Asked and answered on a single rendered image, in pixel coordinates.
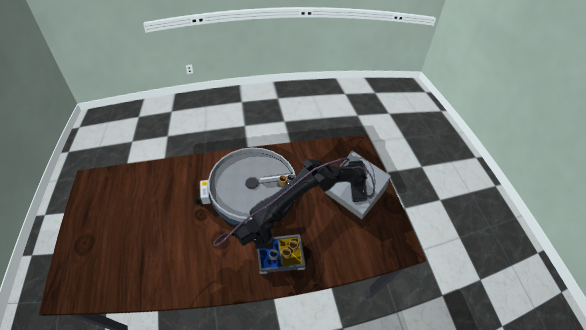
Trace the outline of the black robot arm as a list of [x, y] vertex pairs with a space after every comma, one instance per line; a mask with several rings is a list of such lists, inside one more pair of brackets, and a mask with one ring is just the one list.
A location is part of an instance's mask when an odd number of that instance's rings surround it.
[[[305, 160], [303, 162], [304, 168], [291, 182], [289, 182], [274, 195], [264, 199], [263, 201], [260, 201], [257, 205], [255, 205], [250, 210], [250, 215], [260, 210], [265, 205], [268, 206], [261, 212], [254, 215], [251, 220], [247, 221], [246, 225], [242, 224], [235, 231], [242, 241], [241, 243], [241, 241], [238, 239], [241, 245], [244, 246], [253, 240], [254, 243], [263, 244], [263, 237], [260, 236], [266, 236], [271, 232], [271, 229], [274, 228], [273, 223], [278, 220], [277, 217], [279, 217], [293, 201], [317, 185], [320, 187], [322, 186], [321, 189], [325, 192], [331, 189], [338, 182], [349, 182], [351, 183], [352, 201], [359, 202], [367, 200], [365, 182], [365, 178], [367, 176], [365, 175], [363, 169], [340, 169], [340, 166], [326, 165], [313, 171], [312, 173], [309, 173], [314, 168], [323, 164], [326, 163], [322, 163], [319, 160], [313, 159]], [[311, 166], [309, 167], [309, 165]], [[235, 238], [238, 238], [235, 232]]]

